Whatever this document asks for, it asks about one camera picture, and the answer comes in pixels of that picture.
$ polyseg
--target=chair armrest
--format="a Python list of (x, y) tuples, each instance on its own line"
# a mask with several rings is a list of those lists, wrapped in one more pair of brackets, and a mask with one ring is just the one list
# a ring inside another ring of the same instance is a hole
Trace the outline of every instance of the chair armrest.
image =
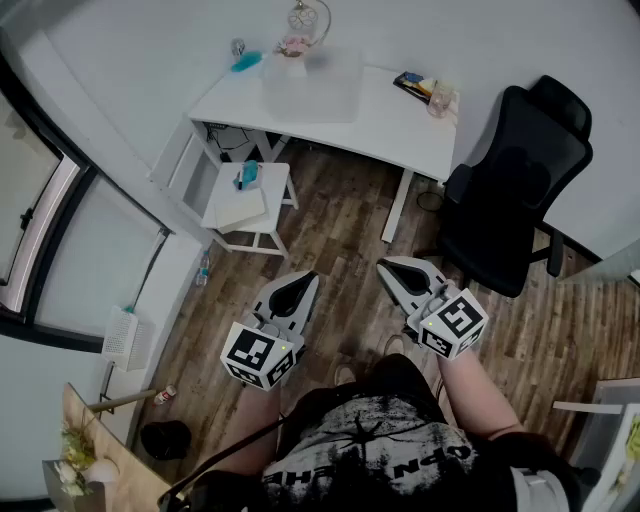
[(551, 241), (549, 246), (544, 249), (539, 249), (531, 254), (531, 263), (540, 260), (547, 260), (547, 273), (553, 277), (560, 275), (560, 269), (562, 268), (562, 258), (564, 256), (564, 238), (562, 234), (553, 230), (551, 232)]
[(453, 201), (455, 204), (460, 204), (462, 196), (467, 185), (471, 181), (471, 175), (473, 174), (473, 168), (465, 164), (460, 164), (451, 173), (451, 176), (447, 180), (447, 188), (445, 189), (445, 199)]

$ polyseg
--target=person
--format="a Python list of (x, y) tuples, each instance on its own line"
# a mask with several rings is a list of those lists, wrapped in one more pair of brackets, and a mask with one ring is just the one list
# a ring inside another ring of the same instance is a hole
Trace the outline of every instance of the person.
[[(399, 336), (363, 380), (305, 395), (282, 426), (219, 462), (191, 491), (191, 510), (578, 511), (576, 471), (526, 433), (477, 357), (438, 364), (459, 428), (450, 426)], [(228, 447), (278, 420), (280, 388), (243, 390)]]

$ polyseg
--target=white stool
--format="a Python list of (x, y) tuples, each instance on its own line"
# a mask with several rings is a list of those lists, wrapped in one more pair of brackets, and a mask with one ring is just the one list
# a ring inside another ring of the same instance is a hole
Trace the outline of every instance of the white stool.
[[(266, 213), (260, 216), (259, 219), (249, 219), (246, 223), (242, 223), (239, 227), (234, 229), (234, 231), (254, 233), (253, 243), (251, 245), (227, 244), (227, 246), (232, 251), (273, 254), (277, 256), (284, 256), (285, 259), (288, 259), (289, 251), (287, 251), (287, 248), (282, 243), (276, 229), (278, 226), (280, 209), (283, 204), (291, 205), (296, 210), (298, 209), (298, 198), (296, 197), (296, 192), (293, 189), (291, 176), (289, 176), (289, 165), (265, 163), (260, 164), (260, 166), (261, 168), (258, 171), (257, 184), (262, 189)], [(214, 220), (214, 197), (219, 197), (220, 193), (224, 194), (224, 187), (229, 187), (229, 184), (232, 184), (234, 178), (238, 175), (238, 172), (241, 169), (241, 163), (225, 163), (220, 166), (220, 171), (213, 186), (213, 191), (209, 198), (209, 203), (207, 204), (207, 209), (202, 217), (202, 227), (213, 229), (216, 225)], [(286, 199), (284, 197), (285, 189), (289, 191), (290, 199)], [(270, 235), (273, 242), (276, 244), (277, 249), (260, 247), (261, 234)]]

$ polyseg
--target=black t-shirt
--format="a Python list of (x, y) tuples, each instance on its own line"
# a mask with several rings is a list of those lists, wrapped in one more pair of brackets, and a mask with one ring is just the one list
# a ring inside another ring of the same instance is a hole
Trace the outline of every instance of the black t-shirt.
[(354, 398), (305, 430), (261, 478), (200, 477), (192, 510), (553, 510), (545, 500), (580, 509), (572, 468), (541, 436), (487, 441), (427, 414), (397, 396)]

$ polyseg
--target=clear plastic storage box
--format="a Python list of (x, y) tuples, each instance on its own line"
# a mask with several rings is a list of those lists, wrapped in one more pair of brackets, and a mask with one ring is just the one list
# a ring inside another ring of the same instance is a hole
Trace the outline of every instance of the clear plastic storage box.
[(270, 55), (262, 70), (264, 101), (279, 121), (351, 123), (358, 115), (362, 53), (319, 46), (304, 56)]

